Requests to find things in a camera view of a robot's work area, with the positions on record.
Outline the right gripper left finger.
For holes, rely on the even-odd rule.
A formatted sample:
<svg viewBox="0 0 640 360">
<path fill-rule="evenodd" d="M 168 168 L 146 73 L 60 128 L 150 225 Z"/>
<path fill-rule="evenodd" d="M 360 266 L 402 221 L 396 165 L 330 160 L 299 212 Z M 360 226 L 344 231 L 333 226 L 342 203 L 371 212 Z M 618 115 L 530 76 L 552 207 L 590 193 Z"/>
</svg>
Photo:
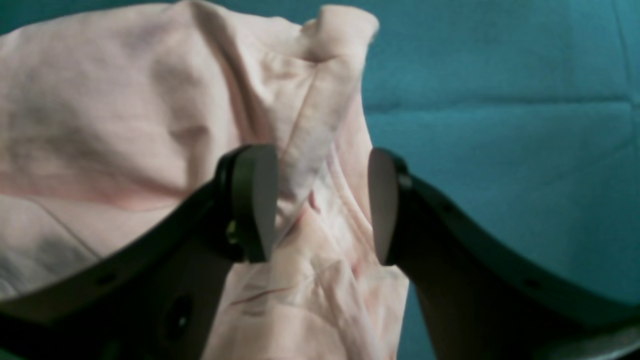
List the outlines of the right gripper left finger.
<svg viewBox="0 0 640 360">
<path fill-rule="evenodd" d="M 133 243 L 1 303 L 1 349 L 22 360 L 199 360 L 234 264 L 275 242 L 278 157 L 245 145 Z"/>
</svg>

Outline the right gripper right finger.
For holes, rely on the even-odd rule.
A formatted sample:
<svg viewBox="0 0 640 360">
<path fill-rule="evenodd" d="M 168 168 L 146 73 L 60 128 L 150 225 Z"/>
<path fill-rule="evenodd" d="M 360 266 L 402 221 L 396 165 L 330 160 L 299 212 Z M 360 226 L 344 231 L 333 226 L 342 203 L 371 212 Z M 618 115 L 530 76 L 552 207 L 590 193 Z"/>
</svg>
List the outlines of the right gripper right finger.
<svg viewBox="0 0 640 360">
<path fill-rule="evenodd" d="M 509 249 L 384 148 L 368 158 L 375 255 L 414 284 L 438 360 L 637 360 L 639 306 Z"/>
</svg>

